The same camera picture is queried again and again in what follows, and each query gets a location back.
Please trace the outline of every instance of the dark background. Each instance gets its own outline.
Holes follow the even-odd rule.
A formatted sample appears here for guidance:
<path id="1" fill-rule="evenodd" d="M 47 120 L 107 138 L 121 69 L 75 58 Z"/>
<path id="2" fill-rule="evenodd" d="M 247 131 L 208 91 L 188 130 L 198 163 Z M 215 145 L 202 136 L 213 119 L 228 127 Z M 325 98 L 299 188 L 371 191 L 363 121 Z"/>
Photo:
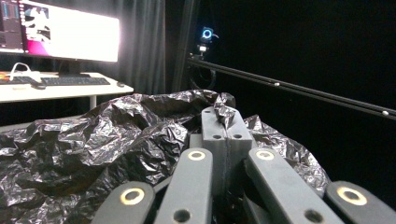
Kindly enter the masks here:
<path id="1" fill-rule="evenodd" d="M 140 36 L 124 40 L 120 63 L 84 66 L 124 81 L 139 93 L 170 92 L 183 0 L 166 1 L 164 16 L 160 13 L 158 17 L 163 20 L 154 22 L 148 22 L 150 13 L 162 8 L 139 6 L 140 1 L 106 1 L 107 5 L 95 7 L 85 1 L 42 2 L 105 11 L 107 15 L 120 12 L 128 24 L 139 19 L 133 24 L 136 30 L 125 30 Z M 149 24 L 164 31 L 152 32 Z M 396 5 L 391 1 L 201 0 L 196 39 L 203 26 L 214 28 L 220 37 L 213 40 L 206 54 L 208 62 L 396 108 Z M 162 34 L 164 40 L 153 38 Z M 158 63 L 163 58 L 157 58 L 156 63 L 152 60 L 162 53 L 153 45 L 165 47 L 164 77 L 151 72 L 163 67 Z M 0 70 L 9 70 L 16 62 L 32 64 L 41 71 L 52 71 L 57 65 L 49 59 L 2 55 Z M 165 85 L 158 88 L 152 83 Z M 331 180 L 358 184 L 396 209 L 395 121 L 224 74 L 217 75 L 214 91 L 232 94 L 244 118 L 258 114 L 263 122 L 306 146 Z M 0 104 L 0 123 L 82 114 L 87 112 L 87 103 L 63 99 Z"/>

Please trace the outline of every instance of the desk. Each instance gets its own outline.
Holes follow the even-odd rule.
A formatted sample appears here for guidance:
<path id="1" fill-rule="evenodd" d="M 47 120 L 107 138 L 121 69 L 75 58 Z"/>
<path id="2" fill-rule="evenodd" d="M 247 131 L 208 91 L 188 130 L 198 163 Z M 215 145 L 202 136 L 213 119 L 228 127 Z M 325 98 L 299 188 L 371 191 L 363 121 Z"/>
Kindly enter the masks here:
<path id="1" fill-rule="evenodd" d="M 48 86 L 44 90 L 37 90 L 25 85 L 0 85 L 0 103 L 50 100 L 73 97 L 90 97 L 90 109 L 96 107 L 96 96 L 107 94 L 124 94 L 133 92 L 134 88 L 127 85 L 124 87 L 117 86 L 117 81 L 105 77 L 99 73 L 88 73 L 91 77 L 104 77 L 111 85 L 98 86 Z M 36 81 L 41 82 L 41 77 L 56 77 L 55 73 L 40 73 L 39 75 L 31 75 Z"/>

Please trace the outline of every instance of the black curtain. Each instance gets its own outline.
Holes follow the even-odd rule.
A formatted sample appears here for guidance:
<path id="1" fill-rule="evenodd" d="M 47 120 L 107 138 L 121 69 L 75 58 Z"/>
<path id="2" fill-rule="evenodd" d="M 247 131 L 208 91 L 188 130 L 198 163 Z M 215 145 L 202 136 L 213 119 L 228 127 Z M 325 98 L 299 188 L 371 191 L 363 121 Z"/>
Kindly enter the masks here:
<path id="1" fill-rule="evenodd" d="M 164 0 L 39 0 L 120 19 L 120 52 L 117 63 L 83 62 L 84 72 L 98 72 L 122 81 L 145 94 L 165 93 Z M 0 56 L 0 70 L 26 62 L 38 71 L 57 71 L 61 61 Z"/>

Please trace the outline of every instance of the black plastic sheet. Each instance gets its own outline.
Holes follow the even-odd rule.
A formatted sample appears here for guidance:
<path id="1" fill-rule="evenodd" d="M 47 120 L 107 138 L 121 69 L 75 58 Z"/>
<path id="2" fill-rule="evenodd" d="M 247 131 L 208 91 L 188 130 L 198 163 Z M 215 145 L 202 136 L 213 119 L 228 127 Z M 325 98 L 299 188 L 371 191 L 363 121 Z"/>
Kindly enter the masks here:
<path id="1" fill-rule="evenodd" d="M 0 223 L 89 223 L 117 186 L 156 185 L 172 174 L 200 130 L 201 111 L 214 105 L 213 91 L 134 94 L 97 106 L 80 119 L 37 120 L 26 129 L 0 133 Z M 234 107 L 230 94 L 220 97 Z M 313 187 L 327 176 L 298 143 L 247 119 L 260 146 L 292 161 Z"/>

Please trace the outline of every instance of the computer monitor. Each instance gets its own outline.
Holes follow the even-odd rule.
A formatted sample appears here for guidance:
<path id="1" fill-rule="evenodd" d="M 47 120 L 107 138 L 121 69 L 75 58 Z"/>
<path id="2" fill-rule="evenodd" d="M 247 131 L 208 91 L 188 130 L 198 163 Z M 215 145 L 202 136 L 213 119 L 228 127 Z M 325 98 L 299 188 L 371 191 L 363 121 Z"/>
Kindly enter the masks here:
<path id="1" fill-rule="evenodd" d="M 0 1 L 0 52 L 66 60 L 73 62 L 70 70 L 79 61 L 118 60 L 118 19 L 28 0 Z"/>

